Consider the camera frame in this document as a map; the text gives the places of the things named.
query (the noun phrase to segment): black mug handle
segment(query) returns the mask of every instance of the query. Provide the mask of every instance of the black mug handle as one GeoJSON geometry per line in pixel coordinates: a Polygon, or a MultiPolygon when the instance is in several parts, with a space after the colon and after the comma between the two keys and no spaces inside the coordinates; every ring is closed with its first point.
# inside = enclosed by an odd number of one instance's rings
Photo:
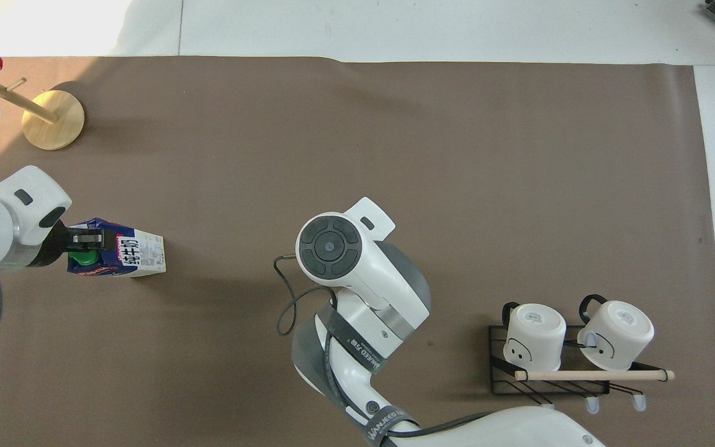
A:
{"type": "Polygon", "coordinates": [[[501,311],[501,324],[504,325],[504,329],[509,330],[509,314],[517,306],[519,303],[516,302],[508,302],[504,305],[504,309],[501,311]]]}
{"type": "Polygon", "coordinates": [[[585,296],[584,300],[581,301],[581,305],[578,306],[578,316],[581,317],[581,321],[584,322],[584,324],[590,322],[590,314],[587,313],[587,306],[590,305],[591,300],[595,300],[601,304],[607,302],[607,299],[598,294],[585,296]]]}

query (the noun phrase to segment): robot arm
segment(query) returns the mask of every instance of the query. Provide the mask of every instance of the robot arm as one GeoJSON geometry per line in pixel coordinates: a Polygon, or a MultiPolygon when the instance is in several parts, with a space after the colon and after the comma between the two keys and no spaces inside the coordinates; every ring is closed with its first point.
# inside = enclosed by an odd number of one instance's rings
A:
{"type": "Polygon", "coordinates": [[[71,198],[62,187],[37,167],[26,166],[1,181],[0,269],[45,266],[64,251],[111,245],[111,237],[100,231],[66,228],[60,216],[70,206],[71,198]]]}
{"type": "Polygon", "coordinates": [[[296,328],[292,361],[300,376],[346,412],[372,446],[602,445],[558,411],[520,407],[420,430],[371,387],[390,354],[429,316],[425,278],[385,237],[394,224],[364,197],[344,213],[303,226],[295,254],[311,280],[341,287],[296,328]]]}

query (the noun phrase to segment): white mug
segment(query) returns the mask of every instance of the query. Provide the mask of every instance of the white mug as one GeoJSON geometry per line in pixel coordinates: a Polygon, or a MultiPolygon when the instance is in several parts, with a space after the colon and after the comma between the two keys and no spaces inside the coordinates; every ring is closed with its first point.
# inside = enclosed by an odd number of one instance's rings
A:
{"type": "Polygon", "coordinates": [[[501,320],[507,329],[507,362],[527,371],[556,371],[561,367],[567,324],[559,312],[536,303],[508,302],[501,320]]]}
{"type": "Polygon", "coordinates": [[[578,331],[581,352],[595,366],[607,371],[627,371],[644,351],[655,328],[641,310],[626,302],[606,300],[600,295],[588,295],[578,306],[578,314],[586,324],[578,331]],[[601,307],[590,319],[587,306],[595,300],[601,307]]]}

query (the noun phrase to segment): black strap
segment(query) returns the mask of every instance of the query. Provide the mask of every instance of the black strap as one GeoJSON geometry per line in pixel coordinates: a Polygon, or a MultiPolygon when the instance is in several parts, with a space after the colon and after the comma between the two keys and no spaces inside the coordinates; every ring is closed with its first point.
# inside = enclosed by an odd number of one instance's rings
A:
{"type": "Polygon", "coordinates": [[[324,305],[316,312],[327,331],[332,334],[335,340],[346,349],[357,362],[363,365],[372,374],[380,371],[385,365],[385,357],[381,356],[363,336],[355,331],[332,306],[324,305]]]}
{"type": "Polygon", "coordinates": [[[363,438],[371,447],[380,447],[382,440],[388,436],[389,430],[402,421],[409,421],[417,425],[415,420],[399,407],[388,405],[377,411],[377,413],[366,422],[366,430],[363,433],[363,438]]]}

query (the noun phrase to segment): circular control button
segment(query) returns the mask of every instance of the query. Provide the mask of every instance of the circular control button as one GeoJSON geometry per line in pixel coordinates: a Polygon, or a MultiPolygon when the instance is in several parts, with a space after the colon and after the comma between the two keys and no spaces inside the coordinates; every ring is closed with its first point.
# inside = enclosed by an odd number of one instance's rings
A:
{"type": "Polygon", "coordinates": [[[324,261],[334,261],[344,253],[344,240],[336,232],[323,232],[314,241],[316,256],[324,261]]]}
{"type": "Polygon", "coordinates": [[[363,251],[360,232],[340,215],[322,215],[300,233],[298,254],[307,272],[321,279],[348,274],[363,251]]]}

